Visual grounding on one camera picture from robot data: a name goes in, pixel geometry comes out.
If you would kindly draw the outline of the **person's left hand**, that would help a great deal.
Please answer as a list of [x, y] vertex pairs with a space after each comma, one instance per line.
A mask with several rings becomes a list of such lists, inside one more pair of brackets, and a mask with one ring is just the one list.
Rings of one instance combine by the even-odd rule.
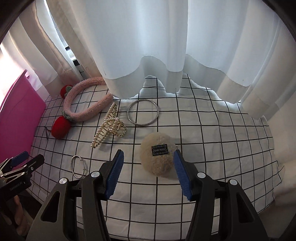
[[25, 215], [22, 205], [20, 203], [19, 197], [16, 195], [14, 197], [14, 202], [16, 205], [15, 209], [15, 222], [17, 224], [16, 232], [19, 236], [26, 236], [32, 226], [32, 222], [30, 222], [30, 219], [27, 219], [27, 216]]

